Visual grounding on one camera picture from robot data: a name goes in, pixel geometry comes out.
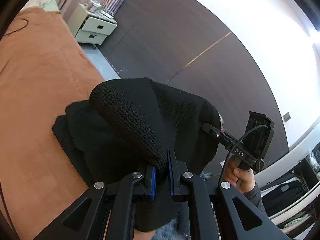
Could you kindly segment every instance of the orange blanket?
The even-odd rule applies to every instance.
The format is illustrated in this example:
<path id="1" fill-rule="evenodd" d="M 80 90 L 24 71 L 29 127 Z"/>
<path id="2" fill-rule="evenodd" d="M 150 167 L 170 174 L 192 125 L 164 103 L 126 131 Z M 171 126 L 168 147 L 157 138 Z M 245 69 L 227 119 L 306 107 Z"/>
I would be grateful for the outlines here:
<path id="1" fill-rule="evenodd" d="M 87 189 L 51 127 L 103 78 L 60 14 L 32 7 L 16 18 L 28 26 L 0 41 L 0 179 L 17 233 L 30 240 Z"/>

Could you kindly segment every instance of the drawer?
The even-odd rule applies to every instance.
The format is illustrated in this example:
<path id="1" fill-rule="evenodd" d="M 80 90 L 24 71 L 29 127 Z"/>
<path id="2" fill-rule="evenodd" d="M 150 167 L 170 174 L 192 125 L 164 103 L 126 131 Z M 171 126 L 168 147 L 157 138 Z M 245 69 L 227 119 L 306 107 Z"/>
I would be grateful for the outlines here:
<path id="1" fill-rule="evenodd" d="M 83 30 L 79 30 L 76 35 L 77 42 L 83 43 L 92 43 L 92 44 L 102 44 L 107 35 L 94 33 L 94 32 L 86 32 Z"/>
<path id="2" fill-rule="evenodd" d="M 110 22 L 89 17 L 81 29 L 88 32 L 110 35 L 116 27 L 117 25 Z"/>

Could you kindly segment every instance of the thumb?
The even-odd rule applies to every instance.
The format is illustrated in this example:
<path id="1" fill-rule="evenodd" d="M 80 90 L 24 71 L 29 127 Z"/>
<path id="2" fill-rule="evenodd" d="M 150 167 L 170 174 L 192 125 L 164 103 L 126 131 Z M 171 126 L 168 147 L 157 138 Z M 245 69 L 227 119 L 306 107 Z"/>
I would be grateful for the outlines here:
<path id="1" fill-rule="evenodd" d="M 234 168 L 233 173 L 243 181 L 251 181 L 253 177 L 252 169 L 250 169 L 249 171 L 245 171 L 239 168 Z"/>

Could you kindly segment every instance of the black cable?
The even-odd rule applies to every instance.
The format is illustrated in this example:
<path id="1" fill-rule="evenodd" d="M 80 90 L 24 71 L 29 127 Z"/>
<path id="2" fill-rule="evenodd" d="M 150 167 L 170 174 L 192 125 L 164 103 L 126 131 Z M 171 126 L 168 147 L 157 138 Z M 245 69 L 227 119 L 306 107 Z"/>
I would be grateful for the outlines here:
<path id="1" fill-rule="evenodd" d="M 4 201 L 4 195 L 3 195 L 3 192 L 2 192 L 1 181 L 0 181 L 0 196 L 1 196 L 1 201 L 2 201 L 2 204 L 3 204 L 4 210 L 5 210 L 5 213 L 7 215 L 8 220 L 9 220 L 9 224 L 10 224 L 12 230 L 14 231 L 14 233 L 18 236 L 17 231 L 14 228 L 14 225 L 13 225 L 12 220 L 10 218 L 7 205 L 5 204 L 5 201 Z"/>
<path id="2" fill-rule="evenodd" d="M 224 171 L 225 171 L 225 169 L 226 169 L 227 162 L 228 162 L 228 159 L 229 159 L 229 157 L 230 157 L 230 154 L 231 154 L 232 151 L 236 148 L 236 146 L 238 145 L 238 143 L 241 142 L 241 141 L 242 141 L 245 137 L 247 137 L 250 133 L 252 133 L 253 131 L 255 131 L 255 130 L 259 129 L 259 128 L 262 128 L 262 127 L 269 129 L 268 126 L 266 126 L 266 125 L 264 125 L 264 124 L 260 124 L 260 125 L 258 125 L 258 126 L 256 126 L 256 127 L 253 127 L 251 130 L 247 131 L 243 136 L 241 136 L 240 139 L 237 140 L 237 142 L 233 145 L 233 147 L 232 147 L 232 148 L 230 149 L 230 151 L 228 152 L 227 157 L 226 157 L 226 159 L 225 159 L 225 161 L 224 161 L 224 164 L 223 164 L 223 167 L 222 167 L 222 171 L 221 171 L 221 174 L 220 174 L 220 177 L 219 177 L 219 183 L 218 183 L 218 185 L 220 184 L 220 182 L 221 182 L 221 180 L 222 180 L 222 176 L 223 176 L 223 173 L 224 173 Z"/>
<path id="3" fill-rule="evenodd" d="M 4 34 L 3 36 L 6 36 L 6 35 L 9 35 L 9 34 L 11 34 L 11 33 L 15 33 L 15 32 L 17 32 L 17 31 L 20 31 L 20 30 L 22 30 L 23 28 L 27 27 L 27 25 L 29 24 L 29 21 L 28 21 L 27 19 L 25 19 L 25 18 L 15 18 L 15 19 L 13 19 L 13 20 L 24 20 L 24 21 L 26 21 L 27 23 L 26 23 L 26 25 L 24 25 L 23 27 L 19 28 L 18 30 L 15 30 L 15 31 L 6 33 L 6 34 Z"/>

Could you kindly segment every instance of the person's sleeve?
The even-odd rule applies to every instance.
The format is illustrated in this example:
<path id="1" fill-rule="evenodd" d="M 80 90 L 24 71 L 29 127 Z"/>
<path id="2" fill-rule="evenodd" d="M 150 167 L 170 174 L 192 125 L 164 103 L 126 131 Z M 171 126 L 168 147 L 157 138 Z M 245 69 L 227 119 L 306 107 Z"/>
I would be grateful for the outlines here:
<path id="1" fill-rule="evenodd" d="M 264 209 L 264 206 L 263 206 L 263 203 L 262 203 L 262 199 L 261 199 L 261 192 L 260 192 L 260 189 L 256 183 L 256 185 L 254 185 L 254 188 L 245 193 L 244 196 L 250 200 L 250 202 L 255 205 L 263 214 L 265 214 L 266 216 L 267 213 L 266 213 L 266 210 Z"/>

